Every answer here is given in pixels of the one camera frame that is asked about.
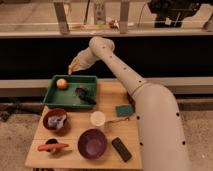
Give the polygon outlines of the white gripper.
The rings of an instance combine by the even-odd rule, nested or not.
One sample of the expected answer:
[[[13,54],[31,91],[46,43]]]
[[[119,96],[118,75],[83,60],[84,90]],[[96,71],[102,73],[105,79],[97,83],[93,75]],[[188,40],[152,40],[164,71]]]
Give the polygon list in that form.
[[[77,70],[86,70],[90,68],[98,58],[92,53],[92,51],[87,48],[79,52],[76,56],[77,60]]]

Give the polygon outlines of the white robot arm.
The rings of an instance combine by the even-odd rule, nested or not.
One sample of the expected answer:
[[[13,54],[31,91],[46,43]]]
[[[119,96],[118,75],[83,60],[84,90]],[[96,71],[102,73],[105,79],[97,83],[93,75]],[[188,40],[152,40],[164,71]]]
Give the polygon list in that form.
[[[179,108],[173,93],[148,82],[114,54],[114,42],[99,36],[78,53],[80,69],[102,60],[135,102],[143,171],[191,171]]]

